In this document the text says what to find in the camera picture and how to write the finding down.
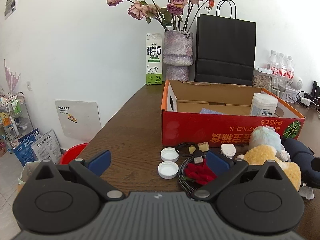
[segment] milk carton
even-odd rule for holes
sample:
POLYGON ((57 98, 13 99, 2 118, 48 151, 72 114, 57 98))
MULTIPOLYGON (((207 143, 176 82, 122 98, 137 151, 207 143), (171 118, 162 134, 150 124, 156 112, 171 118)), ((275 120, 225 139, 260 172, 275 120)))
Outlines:
POLYGON ((147 33, 146 59, 147 85, 162 84, 162 37, 160 33, 147 33))

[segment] wall socket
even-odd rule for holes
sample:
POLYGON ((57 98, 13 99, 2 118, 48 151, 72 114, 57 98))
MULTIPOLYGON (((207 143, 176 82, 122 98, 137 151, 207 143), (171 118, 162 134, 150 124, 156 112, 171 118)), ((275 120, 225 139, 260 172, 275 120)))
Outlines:
POLYGON ((27 81, 28 90, 32 90, 30 81, 27 81))

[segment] green carton bottom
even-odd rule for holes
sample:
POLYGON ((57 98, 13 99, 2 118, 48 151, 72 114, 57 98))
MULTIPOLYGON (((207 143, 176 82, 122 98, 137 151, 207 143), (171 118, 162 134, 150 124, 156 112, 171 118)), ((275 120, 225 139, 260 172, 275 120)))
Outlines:
POLYGON ((162 74, 147 74, 147 85, 162 84, 162 74))

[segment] silver screw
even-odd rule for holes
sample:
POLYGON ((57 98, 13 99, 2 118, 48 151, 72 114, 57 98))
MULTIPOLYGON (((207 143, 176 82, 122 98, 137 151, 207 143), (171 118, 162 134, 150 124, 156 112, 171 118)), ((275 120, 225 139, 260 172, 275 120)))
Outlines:
POLYGON ((210 196, 210 192, 205 189, 197 190, 195 196, 198 198, 206 198, 210 196))
POLYGON ((107 193, 107 197, 109 198, 121 198, 122 197, 122 192, 119 190, 110 190, 107 193))

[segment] red cardboard box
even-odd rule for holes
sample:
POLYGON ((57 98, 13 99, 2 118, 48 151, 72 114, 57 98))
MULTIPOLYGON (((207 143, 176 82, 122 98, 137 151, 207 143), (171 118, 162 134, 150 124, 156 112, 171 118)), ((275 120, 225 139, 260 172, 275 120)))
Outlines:
POLYGON ((249 116, 254 93, 278 98, 249 86, 167 80, 161 104, 162 144, 245 144, 258 126, 272 126, 281 137, 297 138, 305 117, 280 98, 275 117, 249 116), (200 114, 202 108, 224 114, 200 114))

